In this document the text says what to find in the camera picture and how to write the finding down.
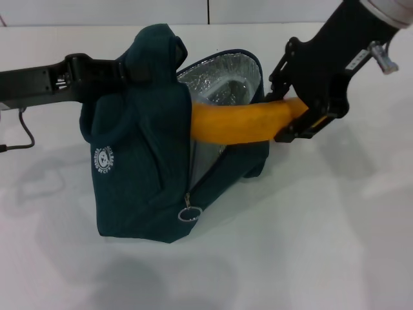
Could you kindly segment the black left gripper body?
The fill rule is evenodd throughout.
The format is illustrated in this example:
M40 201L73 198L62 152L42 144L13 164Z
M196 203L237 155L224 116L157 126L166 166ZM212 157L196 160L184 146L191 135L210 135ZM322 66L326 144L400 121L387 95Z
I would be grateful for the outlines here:
M0 101L51 93L54 84L46 67L0 72Z

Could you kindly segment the dark teal insulated lunch bag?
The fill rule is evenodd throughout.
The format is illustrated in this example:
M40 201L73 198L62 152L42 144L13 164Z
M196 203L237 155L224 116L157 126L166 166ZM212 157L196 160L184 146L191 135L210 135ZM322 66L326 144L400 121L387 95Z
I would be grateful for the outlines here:
M220 145L190 137L191 94L213 82L247 78L257 86L249 104L259 102L257 57L226 50L183 68L187 55L168 25L148 26L120 59L131 69L147 64L152 80L82 106L101 236L177 241L226 190L258 177L265 166L267 141Z

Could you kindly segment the clear food container blue seal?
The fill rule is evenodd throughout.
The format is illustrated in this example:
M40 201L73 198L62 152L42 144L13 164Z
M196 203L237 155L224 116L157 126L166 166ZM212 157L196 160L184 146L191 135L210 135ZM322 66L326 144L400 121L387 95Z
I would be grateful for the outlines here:
M247 78L232 76L221 78L191 96L193 101L207 105L238 106L249 104L256 90L257 86Z

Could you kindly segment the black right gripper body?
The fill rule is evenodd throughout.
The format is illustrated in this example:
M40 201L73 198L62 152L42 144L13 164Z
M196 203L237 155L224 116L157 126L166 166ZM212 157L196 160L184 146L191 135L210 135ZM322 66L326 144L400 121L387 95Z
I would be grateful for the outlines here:
M369 12L360 0L343 0L307 42L292 38L292 86L315 118L342 118L349 110L347 88L358 71L348 65L369 44L398 32Z

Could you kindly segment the yellow banana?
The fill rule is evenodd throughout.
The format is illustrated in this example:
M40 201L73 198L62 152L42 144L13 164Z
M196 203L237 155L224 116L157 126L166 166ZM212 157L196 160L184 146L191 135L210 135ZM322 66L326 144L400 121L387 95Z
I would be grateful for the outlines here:
M269 141L307 110L299 98L233 106L195 101L191 137L220 145Z

